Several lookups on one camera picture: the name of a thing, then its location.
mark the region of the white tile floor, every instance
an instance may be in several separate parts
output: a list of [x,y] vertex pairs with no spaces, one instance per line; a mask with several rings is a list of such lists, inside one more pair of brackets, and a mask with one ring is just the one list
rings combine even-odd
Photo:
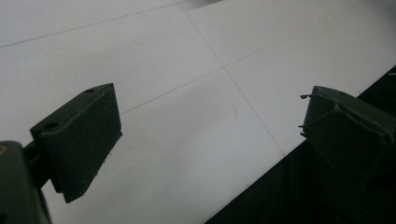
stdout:
[[204,223],[298,146],[323,85],[358,95],[396,64],[391,0],[2,1],[0,136],[114,82],[124,136],[56,224]]

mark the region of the white surface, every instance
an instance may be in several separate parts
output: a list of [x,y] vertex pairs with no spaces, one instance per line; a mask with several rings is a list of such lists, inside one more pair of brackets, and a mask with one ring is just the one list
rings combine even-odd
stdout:
[[81,199],[44,187],[54,223],[204,223],[302,141],[299,95],[396,62],[394,1],[192,1],[0,3],[1,139],[116,86],[124,136]]
[[2,0],[0,47],[178,2],[183,0]]
[[223,69],[121,122],[89,192],[49,201],[54,223],[202,223],[283,157]]

